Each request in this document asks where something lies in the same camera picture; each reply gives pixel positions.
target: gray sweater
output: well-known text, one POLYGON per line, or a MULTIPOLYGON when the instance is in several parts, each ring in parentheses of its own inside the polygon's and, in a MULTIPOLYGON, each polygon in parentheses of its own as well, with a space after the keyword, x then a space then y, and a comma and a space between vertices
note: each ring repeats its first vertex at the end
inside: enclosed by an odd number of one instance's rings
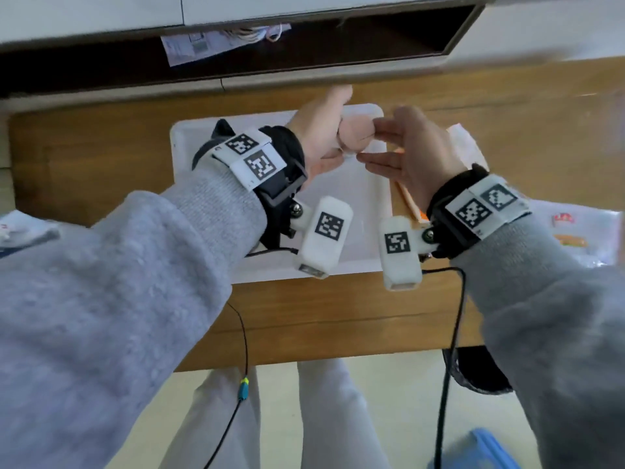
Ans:
MULTIPOLYGON (((160 196, 134 192, 92 228, 0 260, 0 467, 102 468, 265 225, 254 194, 207 159, 160 196)), ((621 271, 580 267, 532 216, 454 265, 543 465, 623 465, 621 271)))

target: hand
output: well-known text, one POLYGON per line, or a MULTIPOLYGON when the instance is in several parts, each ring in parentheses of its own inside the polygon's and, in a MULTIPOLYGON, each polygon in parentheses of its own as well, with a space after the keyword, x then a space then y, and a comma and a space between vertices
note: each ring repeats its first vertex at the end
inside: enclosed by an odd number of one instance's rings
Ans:
POLYGON ((447 131, 416 107, 398 107, 393 118, 376 118, 376 139, 404 148, 404 153, 359 153, 367 171, 401 182, 422 211, 454 176, 466 171, 447 131))
POLYGON ((342 152, 332 145, 336 141, 343 105, 351 96, 351 86, 332 87, 324 96, 301 107, 286 125, 304 149, 308 172, 304 187, 317 174, 327 173, 343 164, 342 152))

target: wooden table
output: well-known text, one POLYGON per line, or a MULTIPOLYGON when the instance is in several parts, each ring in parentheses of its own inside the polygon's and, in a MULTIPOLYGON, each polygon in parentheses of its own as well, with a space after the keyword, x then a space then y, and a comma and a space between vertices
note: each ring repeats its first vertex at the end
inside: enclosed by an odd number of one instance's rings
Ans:
MULTIPOLYGON (((491 168, 531 197, 625 209, 625 59, 567 62, 354 86, 352 103, 420 105, 462 123, 491 168)), ((24 212, 90 225, 135 189, 173 182, 169 129, 178 120, 297 109, 324 87, 194 94, 21 114, 9 124, 16 202, 24 212)), ((395 213, 405 205, 394 191, 395 213)), ((428 267, 445 265, 430 261, 428 267)), ((379 273, 237 284, 252 364, 393 353, 449 345, 459 299, 453 274, 416 291, 384 290, 379 273)), ((463 345, 481 342, 470 305, 463 345)), ((226 308, 179 370, 242 362, 239 323, 226 308)))

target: pink plush toy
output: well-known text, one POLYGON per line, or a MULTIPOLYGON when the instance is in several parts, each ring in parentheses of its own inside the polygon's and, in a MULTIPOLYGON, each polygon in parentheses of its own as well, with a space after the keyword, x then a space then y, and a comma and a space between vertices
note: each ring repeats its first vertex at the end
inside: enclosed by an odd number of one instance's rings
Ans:
POLYGON ((352 115, 340 120, 336 136, 343 152, 358 153, 369 146, 376 133, 373 121, 367 115, 352 115))

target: leg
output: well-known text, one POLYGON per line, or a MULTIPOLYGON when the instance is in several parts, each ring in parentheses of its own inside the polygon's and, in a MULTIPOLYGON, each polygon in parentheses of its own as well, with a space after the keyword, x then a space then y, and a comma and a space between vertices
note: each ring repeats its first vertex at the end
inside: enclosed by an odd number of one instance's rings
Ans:
POLYGON ((384 469, 389 463, 341 359, 299 362, 302 469, 384 469))
MULTIPOLYGON (((261 402, 256 367, 249 371, 249 396, 241 403, 211 469, 259 469, 261 402)), ((193 394, 193 403, 169 445, 160 469, 202 469, 213 455, 237 403, 238 368, 213 370, 193 394)))

